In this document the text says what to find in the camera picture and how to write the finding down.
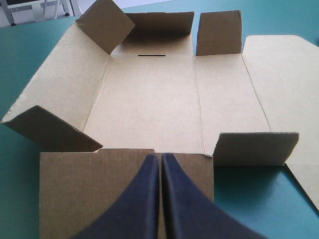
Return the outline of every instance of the chair leg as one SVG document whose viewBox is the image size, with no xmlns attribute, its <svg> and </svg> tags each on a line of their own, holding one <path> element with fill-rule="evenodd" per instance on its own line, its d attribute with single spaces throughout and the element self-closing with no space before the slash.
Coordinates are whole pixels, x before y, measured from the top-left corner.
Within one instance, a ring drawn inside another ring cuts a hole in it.
<svg viewBox="0 0 319 239">
<path fill-rule="evenodd" d="M 15 26 L 13 16 L 12 16 L 10 10 L 8 9 L 8 3 L 6 2 L 6 0 L 0 0 L 0 3 L 1 3 L 1 6 L 3 8 L 3 11 L 5 13 L 5 16 L 8 20 L 8 22 L 10 23 L 11 26 Z"/>
<path fill-rule="evenodd" d="M 60 0 L 56 0 L 53 19 L 57 19 L 57 17 L 58 17 L 58 7 L 59 7 L 59 4 L 60 4 Z"/>
</svg>

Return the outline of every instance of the teal table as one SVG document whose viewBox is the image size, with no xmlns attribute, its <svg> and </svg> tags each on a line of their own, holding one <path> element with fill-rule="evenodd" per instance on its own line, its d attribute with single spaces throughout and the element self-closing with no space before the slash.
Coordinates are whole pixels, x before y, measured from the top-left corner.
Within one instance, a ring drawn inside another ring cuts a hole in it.
<svg viewBox="0 0 319 239">
<path fill-rule="evenodd" d="M 319 1 L 175 0 L 126 9 L 200 12 L 241 9 L 243 35 L 319 36 Z M 0 29 L 0 116 L 19 96 L 74 17 Z M 0 238 L 39 237 L 39 153 L 43 148 L 0 125 Z M 274 239 L 319 238 L 319 214 L 285 167 L 215 168 L 215 202 Z"/>
</svg>

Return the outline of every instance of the floor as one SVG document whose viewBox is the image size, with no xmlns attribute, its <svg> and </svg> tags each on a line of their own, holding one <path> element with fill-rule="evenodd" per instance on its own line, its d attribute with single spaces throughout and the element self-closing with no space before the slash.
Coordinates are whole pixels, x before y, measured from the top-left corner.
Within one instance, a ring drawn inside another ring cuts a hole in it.
<svg viewBox="0 0 319 239">
<path fill-rule="evenodd" d="M 79 6 L 83 12 L 85 12 L 92 5 L 94 1 L 95 0 L 78 0 Z M 141 6 L 141 5 L 147 5 L 152 3 L 164 2 L 164 1 L 168 1 L 168 0 L 114 0 L 114 2 L 116 2 L 116 4 L 120 8 Z M 53 19 L 54 10 L 55 10 L 54 5 L 47 7 L 47 13 L 45 15 L 46 20 Z M 58 8 L 58 18 L 66 17 L 64 14 L 65 12 L 63 11 L 63 7 L 60 4 Z M 12 16 L 17 25 L 34 22 L 33 11 L 31 9 L 19 11 L 19 12 L 13 12 Z M 0 6 L 0 28 L 8 27 L 8 26 L 10 26 L 10 24 L 4 14 L 3 8 Z"/>
</svg>

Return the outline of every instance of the cardboard tab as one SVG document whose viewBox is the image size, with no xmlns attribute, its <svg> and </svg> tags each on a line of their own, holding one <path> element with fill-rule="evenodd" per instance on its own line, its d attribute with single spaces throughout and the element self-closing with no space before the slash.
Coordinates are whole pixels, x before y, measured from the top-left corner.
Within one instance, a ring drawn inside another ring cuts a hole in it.
<svg viewBox="0 0 319 239">
<path fill-rule="evenodd" d="M 194 12 L 144 12 L 127 13 L 135 24 L 134 32 L 168 32 L 190 34 Z"/>
<path fill-rule="evenodd" d="M 134 28 L 134 23 L 112 0 L 97 0 L 75 22 L 109 54 Z"/>
<path fill-rule="evenodd" d="M 3 124 L 51 152 L 93 152 L 101 144 L 40 106 Z"/>
<path fill-rule="evenodd" d="M 282 166 L 299 134 L 221 133 L 214 150 L 214 166 Z"/>
<path fill-rule="evenodd" d="M 200 15 L 197 56 L 241 53 L 241 13 L 207 12 Z"/>
</svg>

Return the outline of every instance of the box side wall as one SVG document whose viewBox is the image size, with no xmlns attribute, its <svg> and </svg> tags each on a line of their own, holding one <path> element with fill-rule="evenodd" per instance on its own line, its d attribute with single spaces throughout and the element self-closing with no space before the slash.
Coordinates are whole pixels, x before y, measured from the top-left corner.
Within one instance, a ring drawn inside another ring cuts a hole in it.
<svg viewBox="0 0 319 239">
<path fill-rule="evenodd" d="M 200 15 L 197 56 L 236 54 L 242 48 L 241 12 L 205 12 Z"/>
<path fill-rule="evenodd" d="M 39 105 L 82 131 L 109 58 L 76 25 L 72 25 L 3 121 Z"/>
</svg>

